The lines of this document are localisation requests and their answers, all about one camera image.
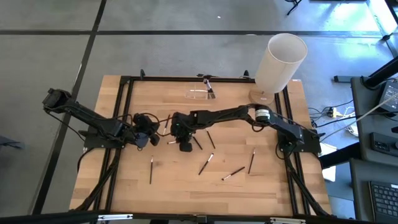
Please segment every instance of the white cable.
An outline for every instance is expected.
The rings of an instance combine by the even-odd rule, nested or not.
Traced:
[[[337,131],[333,131],[331,134],[327,135],[326,137],[324,137],[320,142],[323,142],[325,139],[327,139],[328,137],[336,134],[337,132],[346,129],[347,127],[351,126],[352,124],[354,124],[357,121],[362,120],[364,117],[366,117],[369,113],[372,113],[374,110],[378,109],[380,106],[384,105],[385,103],[387,103],[388,101],[392,100],[394,97],[398,96],[398,93],[392,95],[390,98],[384,100],[383,102],[381,102],[380,104],[378,104],[377,106],[375,106],[374,108],[372,108],[371,110],[369,110],[366,114],[362,115],[361,117],[359,117],[358,119],[356,119],[355,121],[353,121],[352,123],[350,123],[349,125],[338,129]]]

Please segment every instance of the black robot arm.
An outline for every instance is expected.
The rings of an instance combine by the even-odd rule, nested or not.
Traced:
[[[251,108],[255,109],[255,119],[249,115]],[[288,141],[303,144],[303,130],[300,126],[286,123],[275,116],[268,106],[259,104],[243,105],[220,111],[191,111],[189,115],[176,112],[173,114],[171,135],[180,143],[181,151],[190,152],[192,145],[189,141],[197,129],[205,129],[215,123],[237,119],[244,120],[253,127],[270,126],[284,134]]]
[[[44,111],[46,113],[68,113],[88,124],[89,130],[94,131],[79,131],[86,137],[94,135],[99,141],[104,140],[119,147],[129,143],[143,148],[148,139],[154,146],[159,142],[159,137],[156,135],[159,123],[152,122],[146,115],[136,113],[132,117],[132,122],[135,125],[132,125],[132,123],[129,124],[117,118],[105,118],[95,113],[73,100],[67,91],[51,88],[48,93],[43,101]]]

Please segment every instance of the table leg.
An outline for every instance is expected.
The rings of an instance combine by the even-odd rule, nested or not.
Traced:
[[[359,142],[357,142],[336,152],[319,157],[322,169],[348,162],[350,158],[360,159],[361,149],[359,147]]]

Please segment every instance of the clear plastic object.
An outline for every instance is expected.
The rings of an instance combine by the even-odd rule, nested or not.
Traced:
[[[191,82],[185,84],[185,97],[193,100],[212,100],[216,93],[209,93],[206,84],[202,82]]]

